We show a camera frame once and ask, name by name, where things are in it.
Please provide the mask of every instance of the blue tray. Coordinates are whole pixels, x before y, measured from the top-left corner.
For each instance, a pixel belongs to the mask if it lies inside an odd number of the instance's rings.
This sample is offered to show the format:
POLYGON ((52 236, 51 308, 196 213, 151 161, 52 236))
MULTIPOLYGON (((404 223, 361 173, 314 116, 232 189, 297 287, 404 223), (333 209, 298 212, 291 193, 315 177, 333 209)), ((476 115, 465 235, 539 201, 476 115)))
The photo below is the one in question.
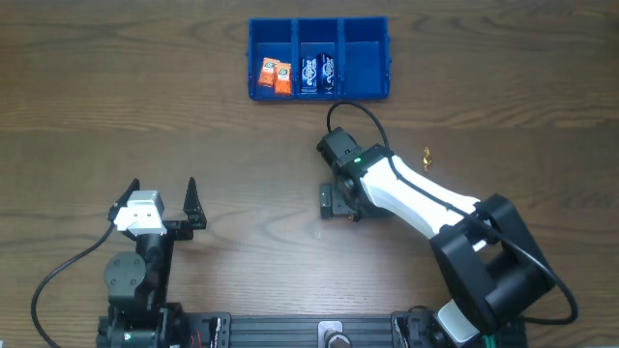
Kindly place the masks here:
POLYGON ((252 18, 248 90, 255 101, 358 100, 389 96, 387 17, 252 18), (325 52, 336 61, 333 92, 301 93, 301 59, 325 52), (292 64, 292 96, 257 84, 264 57, 292 64))

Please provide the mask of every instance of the blue wrapper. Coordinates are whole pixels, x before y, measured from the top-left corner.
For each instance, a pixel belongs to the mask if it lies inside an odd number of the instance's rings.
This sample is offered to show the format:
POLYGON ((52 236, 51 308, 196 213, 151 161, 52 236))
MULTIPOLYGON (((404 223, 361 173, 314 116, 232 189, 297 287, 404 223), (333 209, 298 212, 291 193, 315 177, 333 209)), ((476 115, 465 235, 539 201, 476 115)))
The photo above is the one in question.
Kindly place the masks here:
POLYGON ((318 90, 331 92, 336 88, 336 62, 327 53, 319 53, 317 58, 319 67, 318 90))
POLYGON ((301 62, 301 93, 315 93, 318 86, 318 61, 306 57, 301 62))

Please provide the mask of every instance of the cable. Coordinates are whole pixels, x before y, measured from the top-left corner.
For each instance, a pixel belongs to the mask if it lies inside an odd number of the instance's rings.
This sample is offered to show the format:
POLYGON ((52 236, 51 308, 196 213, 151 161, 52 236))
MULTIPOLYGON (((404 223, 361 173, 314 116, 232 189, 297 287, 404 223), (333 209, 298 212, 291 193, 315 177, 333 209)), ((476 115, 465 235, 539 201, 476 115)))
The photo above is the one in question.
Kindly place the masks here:
MULTIPOLYGON (((374 124, 378 128, 378 131, 380 131, 380 135, 383 138, 383 143, 384 143, 385 149, 387 149, 388 153, 392 154, 393 151, 391 150, 391 147, 389 146, 389 140, 387 139, 387 133, 385 132, 385 129, 383 129, 383 126, 380 124, 380 122, 378 121, 376 116, 374 116, 374 114, 372 114, 371 111, 366 109, 364 106, 359 105, 359 104, 357 104, 357 103, 355 103, 353 101, 338 101, 338 102, 334 103, 331 106, 331 108, 329 109, 329 112, 327 113, 327 130, 329 132, 331 132, 331 114, 332 114, 333 110, 335 110, 336 107, 338 107, 340 105, 343 105, 343 104, 355 106, 355 107, 363 110, 364 112, 366 112, 366 114, 370 117, 370 119, 374 122, 374 124)), ((542 262, 540 262, 540 260, 536 259, 531 254, 529 254, 528 252, 524 251, 520 246, 517 246, 512 241, 510 241, 508 238, 503 236, 502 233, 496 231, 493 227, 491 227, 491 226, 487 225, 486 223, 480 221, 476 217, 473 217, 472 215, 462 211, 461 209, 459 209, 458 207, 455 207, 451 203, 446 202, 446 201, 444 201, 444 200, 442 200, 442 199, 432 195, 431 193, 427 192, 423 188, 420 188, 420 187, 416 186, 415 184, 413 184, 413 183, 409 182, 408 180, 406 180, 406 178, 404 178, 398 172, 398 170, 396 169, 396 165, 394 164, 394 160, 392 159, 392 155, 387 156, 387 161, 389 162, 389 165, 391 166, 391 169, 394 172, 394 174, 396 175, 396 178, 398 180, 400 180, 403 183, 407 184, 410 188, 416 190, 417 192, 419 192, 423 196, 427 197, 431 201, 442 205, 447 210, 451 210, 451 211, 457 213, 458 215, 462 216, 462 218, 464 218, 468 222, 471 222, 471 223, 475 224, 476 226, 482 228, 484 231, 486 231, 488 233, 488 235, 491 235, 491 236, 495 237, 496 239, 501 241, 503 244, 507 245, 508 247, 511 247, 513 250, 517 251, 518 253, 520 253, 521 255, 526 257, 527 259, 529 259, 531 262, 533 262, 538 267, 538 269, 540 271, 542 271, 543 274, 545 274, 547 277, 550 278, 550 280, 552 280, 554 283, 557 284, 557 287, 563 292, 563 294, 565 295, 566 300, 568 301, 568 304, 570 305, 570 312, 571 312, 570 316, 566 317, 566 318, 562 318, 562 319, 540 319, 540 318, 524 317, 524 321, 525 322, 532 323, 532 324, 540 324, 540 325, 568 325, 568 324, 573 323, 574 320, 576 320, 576 318, 578 317, 578 304, 576 303, 576 299, 574 297, 574 294, 572 294, 572 291, 570 291, 568 286, 563 282, 563 280, 561 280, 561 278, 558 275, 556 275, 548 267, 546 267, 544 264, 542 264, 542 262)))
POLYGON ((45 340, 45 342, 47 342, 47 344, 49 344, 50 347, 60 348, 60 346, 56 342, 54 342, 53 339, 51 339, 51 337, 45 332, 45 330, 41 326, 41 323, 39 322, 39 316, 37 315, 37 302, 39 301, 39 296, 41 295, 41 292, 43 291, 45 286, 49 283, 49 281, 52 278, 54 278, 56 275, 58 275, 60 272, 62 272, 67 267, 71 266, 75 261, 88 255, 91 251, 93 251, 94 249, 99 247, 101 244, 103 244, 103 242, 105 242, 105 240, 107 239, 107 237, 109 237, 109 235, 112 233, 113 230, 114 230, 114 224, 111 223, 109 227, 107 228, 107 231, 105 231, 105 234, 103 234, 103 236, 96 243, 94 243, 89 248, 85 249, 84 251, 80 252, 78 255, 72 257, 64 264, 58 266, 49 275, 47 275, 41 281, 41 284, 39 284, 39 286, 37 287, 37 290, 35 291, 35 294, 32 296, 32 303, 30 303, 30 315, 32 316, 32 322, 34 323, 35 328, 37 329, 41 337, 45 340))

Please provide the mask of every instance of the wooden tabletop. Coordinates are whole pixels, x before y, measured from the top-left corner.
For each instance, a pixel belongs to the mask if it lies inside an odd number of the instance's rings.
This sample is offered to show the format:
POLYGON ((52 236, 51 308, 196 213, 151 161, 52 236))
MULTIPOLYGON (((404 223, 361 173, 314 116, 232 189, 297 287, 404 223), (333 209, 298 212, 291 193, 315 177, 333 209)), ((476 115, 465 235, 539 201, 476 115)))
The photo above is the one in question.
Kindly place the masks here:
MULTIPOLYGON (((516 204, 580 317, 532 347, 619 342, 619 3, 605 0, 4 1, 0 5, 0 340, 43 347, 37 284, 93 244, 132 178, 182 216, 194 176, 208 229, 179 243, 169 300, 232 314, 390 313, 450 299, 399 218, 321 220, 328 102, 255 102, 248 18, 388 15, 392 88, 366 102, 428 177, 516 204)), ((362 144, 371 121, 334 115, 362 144)), ((41 297, 59 344, 91 347, 116 233, 41 297)), ((527 314, 567 315, 554 289, 527 314)))

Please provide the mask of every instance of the orange snack box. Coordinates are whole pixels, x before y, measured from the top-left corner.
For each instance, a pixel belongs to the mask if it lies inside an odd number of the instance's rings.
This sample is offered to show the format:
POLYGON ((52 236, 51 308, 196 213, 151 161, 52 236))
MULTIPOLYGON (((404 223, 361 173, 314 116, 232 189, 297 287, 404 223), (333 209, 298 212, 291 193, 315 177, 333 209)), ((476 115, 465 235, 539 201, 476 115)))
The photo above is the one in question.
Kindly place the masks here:
POLYGON ((275 94, 292 96, 292 66, 288 63, 278 63, 275 76, 275 94))
POLYGON ((260 69, 260 77, 258 78, 258 84, 260 86, 273 87, 275 80, 276 65, 280 61, 273 58, 264 58, 262 60, 262 69, 260 69))

